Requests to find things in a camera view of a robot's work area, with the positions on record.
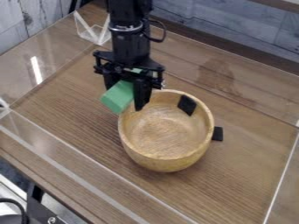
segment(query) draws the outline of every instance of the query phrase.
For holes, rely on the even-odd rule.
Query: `cable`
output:
[[[21,216],[22,216],[21,224],[28,224],[29,223],[28,222],[29,221],[28,220],[28,216],[26,216],[25,211],[24,211],[24,207],[22,207],[22,205],[17,201],[14,201],[13,199],[0,199],[0,203],[14,204],[18,207],[20,211],[21,211]]]
[[[165,28],[165,26],[164,26],[164,24],[160,22],[160,21],[157,21],[157,20],[148,20],[151,23],[155,23],[155,24],[159,24],[161,27],[163,27],[163,37],[161,38],[152,38],[152,37],[149,37],[147,34],[145,34],[145,32],[144,32],[144,36],[145,36],[145,38],[147,39],[149,39],[151,41],[153,41],[155,43],[163,43],[164,42],[164,39],[165,39],[165,35],[167,35],[167,28]]]

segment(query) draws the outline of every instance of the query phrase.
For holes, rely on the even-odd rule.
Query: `wooden bowl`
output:
[[[185,96],[196,107],[192,115],[177,107]],[[125,109],[117,130],[137,164],[156,172],[177,172],[193,165],[208,149],[213,118],[205,104],[189,94],[156,90],[141,111],[135,111],[133,103]]]

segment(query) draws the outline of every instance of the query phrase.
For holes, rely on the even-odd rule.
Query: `bowl rim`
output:
[[[172,160],[177,160],[177,159],[189,157],[191,155],[193,155],[197,152],[199,148],[201,148],[204,145],[207,145],[211,142],[211,138],[212,138],[212,134],[213,134],[213,128],[215,128],[215,121],[213,121],[213,116],[212,116],[212,113],[211,113],[211,110],[209,110],[208,106],[205,105],[205,103],[201,100],[199,100],[191,94],[187,94],[183,91],[172,90],[172,89],[155,90],[153,94],[156,94],[156,93],[173,93],[173,94],[177,94],[177,95],[187,95],[188,97],[191,97],[196,101],[197,105],[200,105],[200,107],[201,107],[201,109],[203,109],[203,111],[204,111],[204,113],[208,117],[208,132],[207,132],[207,136],[205,136],[204,140],[200,142],[196,149],[188,151],[187,153],[181,154],[179,157],[175,157],[175,158],[171,158],[171,159],[169,158],[155,157],[155,156],[152,156],[152,154],[147,155],[145,153],[140,153],[140,151],[136,149],[136,147],[131,144],[131,141],[128,140],[125,132],[124,132],[124,123],[123,123],[124,114],[125,114],[131,105],[127,107],[127,109],[119,115],[119,118],[117,118],[117,132],[119,132],[119,136],[120,136],[120,140],[121,140],[123,144],[125,144],[125,146],[129,148],[129,150],[133,151],[137,155],[143,156],[144,158],[151,158],[151,159],[156,159],[156,160],[161,160],[161,161],[163,160],[164,161],[172,161]]]

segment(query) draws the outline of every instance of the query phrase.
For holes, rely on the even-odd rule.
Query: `green block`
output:
[[[101,96],[101,103],[112,110],[115,114],[120,114],[135,99],[133,84],[128,81],[120,81]]]

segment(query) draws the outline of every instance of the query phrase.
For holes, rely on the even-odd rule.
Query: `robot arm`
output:
[[[151,60],[151,41],[163,42],[163,38],[151,38],[149,12],[152,0],[107,0],[111,17],[108,29],[112,33],[112,52],[96,51],[96,73],[103,74],[107,89],[120,81],[131,81],[135,88],[135,110],[141,110],[149,102],[152,89],[164,86],[164,67]]]

